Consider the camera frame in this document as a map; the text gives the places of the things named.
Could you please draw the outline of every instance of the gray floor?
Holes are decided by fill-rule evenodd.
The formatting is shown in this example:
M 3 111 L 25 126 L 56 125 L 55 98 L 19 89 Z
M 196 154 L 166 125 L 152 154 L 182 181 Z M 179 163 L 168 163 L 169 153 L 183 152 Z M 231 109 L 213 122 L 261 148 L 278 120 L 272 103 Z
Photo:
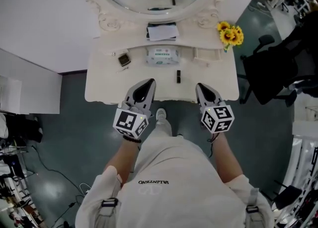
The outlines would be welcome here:
M 250 55 L 258 45 L 258 37 L 272 34 L 276 43 L 281 40 L 273 19 L 264 13 L 246 9 L 238 24 L 245 34 L 245 42 L 235 48 L 238 73 L 244 73 L 239 60 L 241 54 Z M 41 115 L 44 139 L 37 146 L 43 161 L 49 168 L 63 172 L 76 185 L 91 185 L 112 155 L 120 146 L 121 137 L 112 129 L 115 105 L 86 102 L 84 99 L 86 74 L 64 76 L 61 93 L 60 115 Z M 240 91 L 246 90 L 245 82 L 239 81 Z M 293 108 L 275 100 L 260 105 L 252 95 L 245 105 L 238 101 L 228 102 L 236 120 L 227 133 L 229 143 L 244 173 L 255 187 L 268 194 L 277 189 L 273 180 L 282 181 L 288 166 L 292 147 Z M 210 147 L 208 133 L 199 124 L 199 108 L 194 103 L 182 101 L 155 102 L 152 110 L 164 107 L 174 133 L 182 133 L 199 145 L 206 154 Z M 144 137 L 154 127 L 154 120 Z M 29 191 L 40 214 L 51 226 L 54 220 L 75 201 L 78 191 L 65 178 L 46 171 L 36 152 L 24 155 L 29 170 L 38 173 L 28 179 Z M 78 206 L 64 216 L 74 224 Z

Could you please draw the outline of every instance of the person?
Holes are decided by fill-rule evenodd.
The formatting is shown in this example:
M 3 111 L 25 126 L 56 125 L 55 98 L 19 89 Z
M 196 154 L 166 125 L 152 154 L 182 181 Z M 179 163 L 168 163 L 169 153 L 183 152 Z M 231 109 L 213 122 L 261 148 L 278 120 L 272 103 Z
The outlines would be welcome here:
M 164 109 L 156 119 L 139 151 L 134 178 L 127 182 L 138 144 L 124 140 L 85 196 L 76 228 L 244 227 L 253 187 L 225 135 L 213 142 L 215 170 L 197 145 L 172 136 Z M 273 228 L 268 202 L 260 193 L 256 201 L 264 227 Z

